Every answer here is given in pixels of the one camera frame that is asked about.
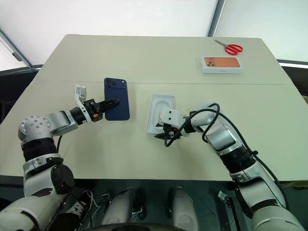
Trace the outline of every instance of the scissor blade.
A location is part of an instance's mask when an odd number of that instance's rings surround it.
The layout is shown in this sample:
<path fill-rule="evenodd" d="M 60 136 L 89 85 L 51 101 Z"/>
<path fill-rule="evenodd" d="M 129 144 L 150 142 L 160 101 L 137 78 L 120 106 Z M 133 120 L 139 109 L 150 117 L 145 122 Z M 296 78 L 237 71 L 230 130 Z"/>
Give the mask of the scissor blade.
<path fill-rule="evenodd" d="M 221 45 L 223 45 L 223 46 L 227 46 L 227 44 L 226 43 L 223 43 L 223 42 L 221 42 L 221 41 L 218 41 L 218 40 L 214 40 L 215 42 L 218 42 L 219 44 L 221 44 Z"/>

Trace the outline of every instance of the phone box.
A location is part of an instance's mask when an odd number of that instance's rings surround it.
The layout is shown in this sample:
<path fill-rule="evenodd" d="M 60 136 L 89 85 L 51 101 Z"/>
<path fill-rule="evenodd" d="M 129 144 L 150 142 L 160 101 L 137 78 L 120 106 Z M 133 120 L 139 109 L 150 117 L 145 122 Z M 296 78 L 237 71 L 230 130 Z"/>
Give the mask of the phone box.
<path fill-rule="evenodd" d="M 243 72 L 243 66 L 237 57 L 230 56 L 202 56 L 202 72 L 207 73 L 233 73 Z"/>

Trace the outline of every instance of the beige table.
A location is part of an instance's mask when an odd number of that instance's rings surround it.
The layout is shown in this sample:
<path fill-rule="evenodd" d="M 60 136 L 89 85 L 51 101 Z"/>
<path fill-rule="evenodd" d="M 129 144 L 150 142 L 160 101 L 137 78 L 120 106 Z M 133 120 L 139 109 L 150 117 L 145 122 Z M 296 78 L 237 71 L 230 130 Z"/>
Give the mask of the beige table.
<path fill-rule="evenodd" d="M 78 37 L 68 36 L 64 41 L 71 39 L 72 42 L 67 44 L 73 44 Z M 185 39 L 194 44 L 195 40 L 201 38 Z M 253 45 L 255 41 L 260 43 L 258 39 L 247 38 L 242 41 L 245 41 L 245 47 L 248 48 L 249 41 Z M 82 76 L 76 76 L 74 70 L 74 75 L 69 75 L 69 69 L 73 69 L 71 67 L 65 70 L 66 79 L 59 79 L 59 69 L 50 68 L 54 66 L 54 56 L 58 55 L 59 47 L 1 124 L 1 175 L 23 174 L 24 158 L 17 138 L 18 124 L 23 117 L 46 115 L 63 108 L 75 107 L 75 84 L 87 87 L 88 99 L 103 99 L 102 79 L 96 81 L 84 77 L 83 81 L 78 81 L 77 78 Z M 202 142 L 200 134 L 192 134 L 176 141 L 169 148 L 164 146 L 162 140 L 146 134 L 152 94 L 169 94 L 176 97 L 176 108 L 183 113 L 188 113 L 201 104 L 218 102 L 224 113 L 238 126 L 251 148 L 259 151 L 260 158 L 280 180 L 307 180 L 308 107 L 282 69 L 272 60 L 271 53 L 265 52 L 266 48 L 263 51 L 264 57 L 274 66 L 269 69 L 276 83 L 273 80 L 269 83 L 271 78 L 262 77 L 250 79 L 253 82 L 249 83 L 250 75 L 246 75 L 246 79 L 238 77 L 238 81 L 243 82 L 238 84 L 198 83 L 201 79 L 184 84 L 187 81 L 185 78 L 179 78 L 178 83 L 163 83 L 164 80 L 159 83 L 157 79 L 150 80 L 147 76 L 139 78 L 148 79 L 152 83 L 134 83 L 131 79 L 137 77 L 123 77 L 128 81 L 130 120 L 115 122 L 104 119 L 91 125 L 82 125 L 64 135 L 60 148 L 64 163 L 72 169 L 76 178 L 230 180 L 223 163 Z M 71 59 L 75 60 L 76 67 L 85 62 L 82 56 L 72 55 Z M 220 76 L 216 76 L 216 79 L 222 81 Z"/>
<path fill-rule="evenodd" d="M 38 74 L 40 79 L 129 83 L 291 84 L 259 38 L 218 38 L 244 47 L 241 75 L 206 74 L 201 56 L 230 56 L 214 38 L 67 35 Z"/>

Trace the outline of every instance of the orange phone picture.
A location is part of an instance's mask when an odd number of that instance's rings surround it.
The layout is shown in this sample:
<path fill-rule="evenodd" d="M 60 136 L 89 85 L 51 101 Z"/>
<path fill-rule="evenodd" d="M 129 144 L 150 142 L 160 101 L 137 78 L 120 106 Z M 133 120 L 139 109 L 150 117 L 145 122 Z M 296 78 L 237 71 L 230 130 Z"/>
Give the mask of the orange phone picture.
<path fill-rule="evenodd" d="M 208 67 L 240 67 L 239 62 L 233 57 L 205 57 Z"/>

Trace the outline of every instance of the blue smartphone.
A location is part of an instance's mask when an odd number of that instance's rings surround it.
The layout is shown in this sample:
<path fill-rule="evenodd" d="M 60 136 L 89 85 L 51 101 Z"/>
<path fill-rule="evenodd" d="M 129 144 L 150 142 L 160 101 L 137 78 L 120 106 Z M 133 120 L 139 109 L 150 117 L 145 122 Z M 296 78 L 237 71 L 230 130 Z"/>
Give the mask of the blue smartphone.
<path fill-rule="evenodd" d="M 127 82 L 119 78 L 105 78 L 105 100 L 112 98 L 119 99 L 120 102 L 105 112 L 107 120 L 128 120 L 129 104 Z"/>

